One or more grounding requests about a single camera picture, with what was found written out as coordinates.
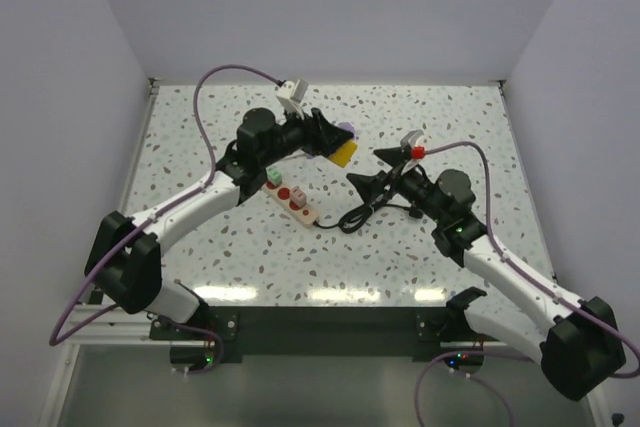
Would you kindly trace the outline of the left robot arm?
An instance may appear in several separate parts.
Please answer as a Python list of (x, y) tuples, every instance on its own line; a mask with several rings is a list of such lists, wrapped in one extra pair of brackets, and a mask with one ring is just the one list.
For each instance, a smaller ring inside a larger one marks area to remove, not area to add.
[(163, 255), (204, 222), (251, 198), (266, 183), (269, 166), (296, 151), (345, 166), (355, 151), (354, 139), (317, 108), (302, 116), (288, 114), (282, 124), (266, 108), (250, 110), (235, 140), (197, 183), (133, 216), (114, 211), (102, 220), (85, 267), (87, 281), (128, 314), (163, 316), (183, 338), (200, 337), (207, 327), (206, 304), (164, 280)]

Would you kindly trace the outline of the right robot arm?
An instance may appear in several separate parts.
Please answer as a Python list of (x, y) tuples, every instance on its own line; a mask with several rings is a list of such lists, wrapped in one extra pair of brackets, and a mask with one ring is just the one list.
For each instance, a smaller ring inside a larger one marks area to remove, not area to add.
[(518, 330), (461, 305), (445, 316), (448, 333), (459, 340), (486, 334), (537, 363), (564, 397), (580, 400), (626, 363), (613, 309), (599, 297), (584, 300), (544, 277), (504, 247), (472, 211), (476, 197), (469, 176), (456, 169), (430, 180), (419, 168), (422, 147), (376, 150), (389, 170), (350, 173), (348, 180), (366, 205), (401, 196), (436, 224), (439, 252), (483, 278), (533, 323)]

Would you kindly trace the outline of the pink brown USB charger plug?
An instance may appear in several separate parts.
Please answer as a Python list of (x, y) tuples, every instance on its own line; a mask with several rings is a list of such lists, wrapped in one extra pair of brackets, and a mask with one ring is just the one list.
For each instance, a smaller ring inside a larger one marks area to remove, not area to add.
[(307, 196), (299, 187), (294, 187), (290, 190), (289, 199), (290, 207), (293, 210), (303, 209), (307, 204)]

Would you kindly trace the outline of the purple power strip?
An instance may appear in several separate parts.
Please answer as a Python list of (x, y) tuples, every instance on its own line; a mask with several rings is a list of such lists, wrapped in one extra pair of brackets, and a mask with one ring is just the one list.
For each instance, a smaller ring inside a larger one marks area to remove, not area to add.
[(337, 126), (342, 130), (350, 132), (353, 139), (357, 138), (356, 129), (355, 129), (355, 127), (354, 127), (354, 125), (352, 123), (350, 123), (350, 122), (340, 122), (340, 123), (337, 124)]

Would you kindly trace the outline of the yellow cube socket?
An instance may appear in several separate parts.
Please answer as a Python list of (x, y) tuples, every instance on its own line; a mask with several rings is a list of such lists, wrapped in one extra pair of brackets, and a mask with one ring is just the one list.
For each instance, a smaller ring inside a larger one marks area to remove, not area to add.
[(357, 148), (358, 145), (353, 140), (350, 140), (330, 154), (327, 159), (338, 167), (345, 168), (350, 163)]

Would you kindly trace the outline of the green USB charger plug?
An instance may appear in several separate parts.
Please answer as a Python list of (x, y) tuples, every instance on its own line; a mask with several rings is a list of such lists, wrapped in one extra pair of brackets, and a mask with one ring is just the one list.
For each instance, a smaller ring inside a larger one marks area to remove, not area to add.
[(270, 166), (266, 169), (267, 182), (275, 187), (282, 184), (282, 174), (276, 166)]

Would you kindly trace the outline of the beige power strip red sockets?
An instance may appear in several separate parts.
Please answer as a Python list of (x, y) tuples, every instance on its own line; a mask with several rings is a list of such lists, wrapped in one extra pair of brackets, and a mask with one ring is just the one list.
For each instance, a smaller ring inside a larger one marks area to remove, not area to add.
[(309, 203), (306, 194), (299, 187), (290, 187), (285, 183), (276, 185), (267, 181), (262, 191), (307, 228), (312, 227), (319, 218), (319, 212)]

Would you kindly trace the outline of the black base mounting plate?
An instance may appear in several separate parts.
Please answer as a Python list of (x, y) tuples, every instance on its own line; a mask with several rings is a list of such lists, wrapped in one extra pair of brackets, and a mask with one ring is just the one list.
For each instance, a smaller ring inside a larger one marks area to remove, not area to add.
[(223, 341), (224, 363), (250, 356), (426, 361), (488, 338), (447, 307), (213, 307), (209, 329)]

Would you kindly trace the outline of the aluminium rail frame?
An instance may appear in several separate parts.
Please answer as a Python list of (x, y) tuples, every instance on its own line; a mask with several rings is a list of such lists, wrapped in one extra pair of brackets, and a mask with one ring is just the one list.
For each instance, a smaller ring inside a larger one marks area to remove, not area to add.
[[(119, 206), (126, 211), (156, 203), (204, 173), (208, 162), (192, 119), (193, 88), (176, 79), (151, 83), (142, 129), (131, 155)], [(513, 134), (501, 81), (470, 85), (417, 82), (356, 82), (314, 79), (307, 98), (336, 119), (356, 126), (358, 167), (369, 166), (376, 141), (399, 138), (422, 128), (431, 146), (462, 140), (463, 146), (431, 161), (432, 167), (461, 166), (475, 178), (491, 175), (490, 214), (498, 237), (543, 275), (555, 276), (548, 256), (521, 156)], [(209, 280), (213, 301), (224, 306), (273, 305), (277, 299), (309, 306), (434, 307), (459, 287), (472, 283), (435, 256), (431, 243), (388, 236), (390, 259), (405, 273), (384, 276), (370, 266), (372, 232), (348, 240), (327, 238), (328, 253), (340, 258), (323, 269), (312, 244), (288, 214), (258, 198), (254, 214), (234, 212), (205, 224), (170, 256), (170, 276)]]

